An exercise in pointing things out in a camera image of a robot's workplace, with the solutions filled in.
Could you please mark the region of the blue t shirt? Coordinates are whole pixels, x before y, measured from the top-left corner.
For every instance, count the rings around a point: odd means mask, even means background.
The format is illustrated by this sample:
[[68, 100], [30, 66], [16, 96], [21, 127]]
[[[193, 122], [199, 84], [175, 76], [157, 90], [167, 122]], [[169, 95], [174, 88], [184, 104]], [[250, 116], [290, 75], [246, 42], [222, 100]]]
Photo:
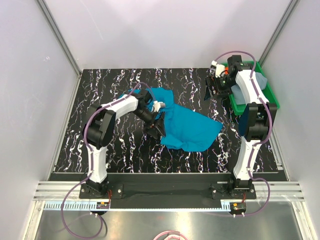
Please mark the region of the blue t shirt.
[[162, 87], [151, 90], [155, 100], [165, 104], [157, 115], [159, 118], [164, 113], [162, 145], [168, 149], [203, 152], [213, 144], [222, 130], [222, 123], [175, 103], [172, 90]]

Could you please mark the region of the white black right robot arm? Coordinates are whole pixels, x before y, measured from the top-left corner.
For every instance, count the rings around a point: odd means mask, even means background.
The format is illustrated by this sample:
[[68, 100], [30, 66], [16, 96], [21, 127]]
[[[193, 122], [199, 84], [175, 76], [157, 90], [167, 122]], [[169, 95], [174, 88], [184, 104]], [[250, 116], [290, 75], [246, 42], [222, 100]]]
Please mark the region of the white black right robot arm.
[[255, 199], [253, 169], [261, 145], [271, 136], [277, 105], [269, 102], [261, 90], [255, 68], [257, 62], [243, 62], [242, 51], [232, 51], [227, 65], [211, 62], [206, 78], [206, 97], [216, 94], [226, 97], [231, 88], [239, 86], [246, 104], [238, 123], [241, 146], [235, 167], [226, 183], [213, 183], [210, 188], [214, 200]]

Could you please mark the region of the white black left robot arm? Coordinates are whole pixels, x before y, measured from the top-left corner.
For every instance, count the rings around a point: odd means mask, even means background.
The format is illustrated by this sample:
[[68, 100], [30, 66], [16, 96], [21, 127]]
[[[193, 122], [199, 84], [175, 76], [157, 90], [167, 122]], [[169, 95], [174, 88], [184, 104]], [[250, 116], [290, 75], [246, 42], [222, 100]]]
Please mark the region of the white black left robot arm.
[[131, 91], [112, 102], [93, 105], [87, 113], [87, 123], [83, 128], [83, 139], [88, 153], [87, 177], [81, 181], [82, 194], [103, 198], [111, 193], [108, 188], [106, 152], [113, 139], [116, 121], [133, 113], [144, 122], [143, 131], [155, 139], [166, 136], [166, 104], [157, 101], [150, 90]]

